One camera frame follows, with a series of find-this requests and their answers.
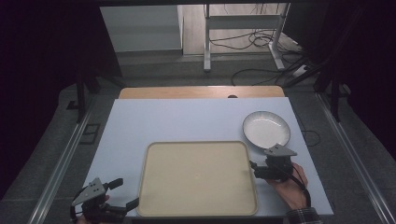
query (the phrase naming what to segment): white tabletop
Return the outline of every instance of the white tabletop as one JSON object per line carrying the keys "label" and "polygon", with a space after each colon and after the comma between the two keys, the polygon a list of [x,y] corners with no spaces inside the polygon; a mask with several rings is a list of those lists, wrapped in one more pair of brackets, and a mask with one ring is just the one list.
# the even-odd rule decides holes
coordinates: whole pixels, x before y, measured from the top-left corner
{"label": "white tabletop", "polygon": [[[259,165],[265,156],[249,143],[242,124],[255,111],[278,114],[290,126],[286,147],[298,153],[291,160],[304,167],[309,180],[312,206],[319,215],[332,215],[332,209],[305,145],[289,98],[232,99],[123,99],[116,100],[84,186],[99,177],[103,183],[123,178],[124,184],[109,190],[108,201],[125,206],[138,197],[146,149],[154,142],[242,141],[249,157]],[[288,207],[262,179],[255,179],[259,210],[256,217],[282,217]],[[136,217],[135,210],[127,217]]]}

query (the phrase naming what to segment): desk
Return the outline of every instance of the desk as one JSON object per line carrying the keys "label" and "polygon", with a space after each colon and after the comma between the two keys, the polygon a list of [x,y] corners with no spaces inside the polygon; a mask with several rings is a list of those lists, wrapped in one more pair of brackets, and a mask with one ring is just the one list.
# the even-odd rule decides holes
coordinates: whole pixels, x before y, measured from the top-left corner
{"label": "desk", "polygon": [[[205,97],[195,92],[214,92]],[[256,95],[264,90],[279,91]],[[125,99],[129,93],[138,96],[150,92],[146,99]],[[220,98],[233,93],[248,98]],[[139,88],[123,90],[115,101],[101,142],[85,180],[86,186],[99,176],[103,182],[123,178],[124,185],[110,191],[110,203],[124,206],[138,196],[145,151],[153,142],[169,141],[242,141],[249,148],[252,161],[260,164],[265,158],[262,151],[249,143],[243,134],[244,118],[259,110],[278,114],[290,126],[287,147],[298,153],[292,160],[305,168],[309,179],[308,189],[312,205],[320,215],[332,215],[332,209],[309,155],[289,99],[282,97],[279,87],[192,87],[189,88]],[[259,210],[254,217],[282,217],[288,211],[276,192],[265,181],[255,179]],[[137,217],[135,210],[127,217]]]}

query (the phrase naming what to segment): beige tray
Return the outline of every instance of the beige tray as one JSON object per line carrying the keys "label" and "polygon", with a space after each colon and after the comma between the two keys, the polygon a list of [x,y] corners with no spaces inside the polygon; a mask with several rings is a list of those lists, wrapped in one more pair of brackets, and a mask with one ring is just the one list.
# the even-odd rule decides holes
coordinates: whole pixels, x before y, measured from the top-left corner
{"label": "beige tray", "polygon": [[153,143],[137,213],[142,217],[251,216],[257,197],[242,142]]}

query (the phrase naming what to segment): person's right hand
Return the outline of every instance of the person's right hand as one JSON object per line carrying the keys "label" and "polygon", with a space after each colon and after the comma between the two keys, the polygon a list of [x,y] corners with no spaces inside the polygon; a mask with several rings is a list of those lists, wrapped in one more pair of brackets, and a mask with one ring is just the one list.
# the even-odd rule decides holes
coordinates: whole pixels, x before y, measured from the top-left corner
{"label": "person's right hand", "polygon": [[[293,169],[293,176],[300,180],[306,187],[308,185],[308,180],[306,179],[303,167],[297,163],[293,163],[293,166],[295,168]],[[291,210],[306,208],[305,195],[300,186],[292,179],[288,179],[285,182],[278,182],[270,179],[266,179],[265,181],[274,187],[276,192]]]}

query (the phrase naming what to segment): white plate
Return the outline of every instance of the white plate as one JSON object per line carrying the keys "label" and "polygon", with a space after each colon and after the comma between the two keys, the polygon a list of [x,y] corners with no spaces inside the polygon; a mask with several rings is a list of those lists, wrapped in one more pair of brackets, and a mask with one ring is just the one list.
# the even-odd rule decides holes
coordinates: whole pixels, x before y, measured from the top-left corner
{"label": "white plate", "polygon": [[245,118],[244,134],[254,145],[270,148],[276,144],[285,146],[290,139],[290,128],[280,116],[268,111],[257,111]]}

